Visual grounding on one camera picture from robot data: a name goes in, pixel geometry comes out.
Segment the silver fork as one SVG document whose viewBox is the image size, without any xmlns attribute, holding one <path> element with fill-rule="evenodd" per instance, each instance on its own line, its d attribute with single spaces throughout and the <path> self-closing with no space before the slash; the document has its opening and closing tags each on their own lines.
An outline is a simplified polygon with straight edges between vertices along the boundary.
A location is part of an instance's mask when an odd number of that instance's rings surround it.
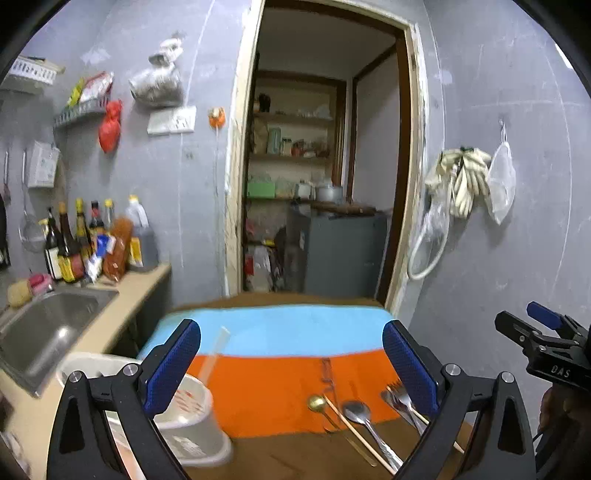
<svg viewBox="0 0 591 480">
<path fill-rule="evenodd" d="M 381 392 L 381 398 L 393 409 L 395 410 L 409 425 L 415 428 L 419 435 L 422 435 L 423 431 L 419 427 L 419 424 L 413 419 L 411 413 L 409 412 L 408 408 L 394 399 L 393 394 L 389 390 L 383 390 Z"/>
<path fill-rule="evenodd" d="M 424 434 L 425 430 L 427 429 L 427 423 L 420 418 L 420 415 L 415 410 L 413 402 L 404 385 L 402 383 L 388 384 L 387 390 L 389 390 L 393 394 L 394 399 L 404 404 L 408 408 L 413 419 L 419 424 L 419 427 L 422 429 Z"/>
</svg>

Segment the silver ornate spoon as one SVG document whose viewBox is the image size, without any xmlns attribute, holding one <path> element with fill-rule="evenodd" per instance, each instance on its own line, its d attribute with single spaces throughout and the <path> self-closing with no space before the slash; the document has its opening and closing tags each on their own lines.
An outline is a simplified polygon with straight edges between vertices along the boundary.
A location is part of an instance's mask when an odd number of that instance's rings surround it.
<svg viewBox="0 0 591 480">
<path fill-rule="evenodd" d="M 349 400 L 342 403 L 342 414 L 346 419 L 366 427 L 367 431 L 372 435 L 380 450 L 384 454 L 388 463 L 398 471 L 402 465 L 403 460 L 394 453 L 394 450 L 381 438 L 370 419 L 370 408 L 367 404 L 358 400 Z"/>
</svg>

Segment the gold long-handled spoon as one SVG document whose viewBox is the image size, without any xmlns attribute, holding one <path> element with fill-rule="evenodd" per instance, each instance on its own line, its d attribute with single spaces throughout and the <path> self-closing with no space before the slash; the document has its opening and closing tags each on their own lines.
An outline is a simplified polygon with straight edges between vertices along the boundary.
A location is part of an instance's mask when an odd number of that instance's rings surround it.
<svg viewBox="0 0 591 480">
<path fill-rule="evenodd" d="M 311 395 L 308 397 L 307 404 L 308 409 L 310 409 L 311 412 L 322 414 L 322 416 L 324 416 L 325 419 L 328 420 L 329 425 L 332 426 L 332 432 L 342 430 L 339 424 L 336 423 L 331 416 L 329 416 L 329 413 L 327 411 L 325 411 L 325 408 L 327 408 L 327 403 L 325 402 L 325 398 L 323 396 Z M 345 439 L 346 441 L 348 441 L 349 445 L 353 447 L 353 450 L 355 450 L 356 453 L 358 453 L 363 458 L 363 460 L 365 460 L 370 466 L 377 466 L 377 462 L 373 460 L 369 455 L 367 455 L 367 453 L 362 449 L 362 447 L 360 447 L 360 445 L 356 443 L 355 440 L 353 440 L 351 435 L 345 434 Z"/>
</svg>

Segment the wooden chopstick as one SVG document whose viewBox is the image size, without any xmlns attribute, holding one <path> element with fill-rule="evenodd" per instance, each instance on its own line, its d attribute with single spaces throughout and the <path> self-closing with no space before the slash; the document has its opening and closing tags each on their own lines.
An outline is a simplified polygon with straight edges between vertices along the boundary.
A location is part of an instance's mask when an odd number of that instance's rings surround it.
<svg viewBox="0 0 591 480">
<path fill-rule="evenodd" d="M 349 422 L 349 420 L 346 419 L 344 415 L 342 415 L 341 412 L 339 412 L 339 409 L 335 407 L 334 404 L 332 404 L 332 401 L 329 400 L 327 396 L 322 395 L 322 398 L 324 398 L 325 404 L 327 404 L 327 406 L 335 412 L 335 415 L 338 416 L 339 419 L 341 419 L 342 424 L 346 425 L 349 431 L 353 433 L 353 436 L 355 436 L 356 439 L 358 439 L 361 442 L 363 447 L 365 447 L 370 452 L 370 454 L 374 456 L 377 462 L 379 462 L 394 477 L 394 475 L 398 472 L 398 467 L 394 468 L 380 453 L 378 453 L 373 448 L 373 446 L 363 437 L 363 435 L 358 430 L 356 430 L 356 427 L 353 426 L 351 422 Z"/>
<path fill-rule="evenodd" d="M 218 357 L 223 352 L 226 344 L 228 344 L 229 337 L 230 332 L 228 328 L 222 326 L 221 330 L 219 330 L 219 333 L 217 335 L 217 338 L 214 342 L 211 351 L 206 356 L 204 363 L 202 363 L 198 373 L 198 379 L 202 384 L 204 384 L 204 386 L 208 384 L 208 381 L 211 378 L 211 374 L 216 365 Z"/>
</svg>

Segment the white plastic utensil caddy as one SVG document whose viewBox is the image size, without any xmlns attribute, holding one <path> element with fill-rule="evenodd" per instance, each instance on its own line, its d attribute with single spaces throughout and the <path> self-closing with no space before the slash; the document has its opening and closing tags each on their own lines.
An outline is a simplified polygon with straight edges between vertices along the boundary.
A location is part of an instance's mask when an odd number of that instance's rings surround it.
<svg viewBox="0 0 591 480">
<path fill-rule="evenodd" d="M 114 355 L 76 352 L 61 361 L 56 379 L 64 385 L 74 371 L 84 372 L 87 378 L 106 377 L 138 362 Z M 167 409 L 155 416 L 154 422 L 184 467 L 213 468 L 231 459 L 231 441 L 218 426 L 211 391 L 191 375 L 184 376 Z"/>
</svg>

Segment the hanging white mesh bag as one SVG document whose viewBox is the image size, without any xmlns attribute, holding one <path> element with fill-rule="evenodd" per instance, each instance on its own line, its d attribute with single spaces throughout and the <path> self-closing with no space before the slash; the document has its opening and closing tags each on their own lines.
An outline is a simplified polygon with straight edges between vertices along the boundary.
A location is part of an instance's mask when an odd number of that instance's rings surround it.
<svg viewBox="0 0 591 480">
<path fill-rule="evenodd" d="M 497 225 L 501 225 L 510 213 L 517 188 L 516 170 L 506 125 L 503 120 L 499 123 L 501 143 L 490 163 L 486 177 L 489 193 L 485 199 L 489 215 Z"/>
</svg>

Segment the orange snack bag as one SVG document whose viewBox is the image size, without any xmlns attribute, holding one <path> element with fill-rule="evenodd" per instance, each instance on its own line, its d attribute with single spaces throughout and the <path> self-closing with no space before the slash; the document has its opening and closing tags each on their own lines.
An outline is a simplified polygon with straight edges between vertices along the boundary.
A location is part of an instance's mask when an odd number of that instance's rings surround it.
<svg viewBox="0 0 591 480">
<path fill-rule="evenodd" d="M 111 281 L 119 282 L 125 274 L 132 229 L 129 218 L 119 216 L 115 219 L 102 264 L 103 274 Z"/>
</svg>

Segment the colourful striped table cloth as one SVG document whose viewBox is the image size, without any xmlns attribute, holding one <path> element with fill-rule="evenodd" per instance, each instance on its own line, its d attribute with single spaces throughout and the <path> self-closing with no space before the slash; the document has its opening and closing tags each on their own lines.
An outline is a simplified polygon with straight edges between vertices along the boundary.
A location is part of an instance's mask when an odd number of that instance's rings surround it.
<svg viewBox="0 0 591 480">
<path fill-rule="evenodd" d="M 360 400 L 370 407 L 378 434 L 402 456 L 417 445 L 417 431 L 381 398 L 397 380 L 383 347 L 391 315 L 381 307 L 283 296 L 245 294 L 177 309 L 164 316 L 146 341 L 161 344 L 183 319 L 200 327 L 201 344 L 190 365 L 197 375 L 219 330 L 230 337 L 208 381 L 213 410 L 228 434 L 233 454 L 213 468 L 188 469 L 194 479 L 384 479 L 345 434 L 311 412 L 311 395 L 339 406 Z"/>
</svg>

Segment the metal pot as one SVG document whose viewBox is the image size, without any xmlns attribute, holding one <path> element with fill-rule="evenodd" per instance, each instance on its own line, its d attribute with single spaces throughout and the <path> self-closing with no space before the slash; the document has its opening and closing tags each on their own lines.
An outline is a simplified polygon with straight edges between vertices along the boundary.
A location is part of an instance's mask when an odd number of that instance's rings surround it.
<svg viewBox="0 0 591 480">
<path fill-rule="evenodd" d="M 344 200 L 342 186 L 318 185 L 315 187 L 315 201 L 322 203 L 340 204 Z"/>
</svg>

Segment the white tissue box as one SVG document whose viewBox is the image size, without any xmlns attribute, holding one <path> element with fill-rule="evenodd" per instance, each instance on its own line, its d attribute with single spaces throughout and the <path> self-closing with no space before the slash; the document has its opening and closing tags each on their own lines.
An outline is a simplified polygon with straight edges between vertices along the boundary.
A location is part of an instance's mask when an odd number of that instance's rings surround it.
<svg viewBox="0 0 591 480">
<path fill-rule="evenodd" d="M 60 155 L 54 145 L 35 141 L 27 154 L 27 187 L 53 188 Z"/>
</svg>

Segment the green box on shelf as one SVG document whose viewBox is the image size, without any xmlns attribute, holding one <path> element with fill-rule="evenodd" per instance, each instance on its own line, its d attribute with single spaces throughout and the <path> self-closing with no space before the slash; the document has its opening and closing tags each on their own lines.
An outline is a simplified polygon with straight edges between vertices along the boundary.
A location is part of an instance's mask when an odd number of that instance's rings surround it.
<svg viewBox="0 0 591 480">
<path fill-rule="evenodd" d="M 247 182 L 246 196 L 249 198 L 273 199 L 276 197 L 276 184 L 273 181 L 249 181 Z"/>
</svg>

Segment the hanging clear plastic bag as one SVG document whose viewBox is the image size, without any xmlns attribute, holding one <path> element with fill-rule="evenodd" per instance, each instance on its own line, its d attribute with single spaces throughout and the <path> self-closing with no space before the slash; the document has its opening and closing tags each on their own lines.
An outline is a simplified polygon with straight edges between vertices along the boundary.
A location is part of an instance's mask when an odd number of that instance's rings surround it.
<svg viewBox="0 0 591 480">
<path fill-rule="evenodd" d="M 183 102 L 184 88 L 176 61 L 183 54 L 183 38 L 163 40 L 148 57 L 150 66 L 129 79 L 132 98 L 150 108 L 177 107 Z"/>
</svg>

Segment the grey wall shelf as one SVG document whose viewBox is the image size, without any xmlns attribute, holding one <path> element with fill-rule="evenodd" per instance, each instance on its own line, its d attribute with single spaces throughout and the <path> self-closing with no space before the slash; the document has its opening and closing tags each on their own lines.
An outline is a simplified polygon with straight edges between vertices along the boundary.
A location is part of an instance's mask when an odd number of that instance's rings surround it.
<svg viewBox="0 0 591 480">
<path fill-rule="evenodd" d="M 53 118 L 53 128 L 67 127 L 93 115 L 104 115 L 106 105 L 110 101 L 110 95 L 88 100 L 72 107 L 64 108 Z"/>
</svg>

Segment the orange wall hook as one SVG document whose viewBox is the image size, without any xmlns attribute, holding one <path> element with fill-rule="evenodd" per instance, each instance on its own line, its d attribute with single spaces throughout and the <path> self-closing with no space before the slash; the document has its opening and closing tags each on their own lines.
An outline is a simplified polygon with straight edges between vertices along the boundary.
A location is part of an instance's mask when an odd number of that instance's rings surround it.
<svg viewBox="0 0 591 480">
<path fill-rule="evenodd" d="M 208 123 L 215 130 L 221 129 L 225 124 L 224 107 L 213 107 L 208 111 Z"/>
</svg>

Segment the white wall basket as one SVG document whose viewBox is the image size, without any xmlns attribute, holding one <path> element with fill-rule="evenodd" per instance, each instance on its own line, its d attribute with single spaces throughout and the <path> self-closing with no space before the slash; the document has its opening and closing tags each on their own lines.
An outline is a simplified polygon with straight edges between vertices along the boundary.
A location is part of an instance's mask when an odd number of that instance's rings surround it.
<svg viewBox="0 0 591 480">
<path fill-rule="evenodd" d="M 19 55 L 8 70 L 8 76 L 44 85 L 52 85 L 65 68 L 43 58 Z"/>
</svg>

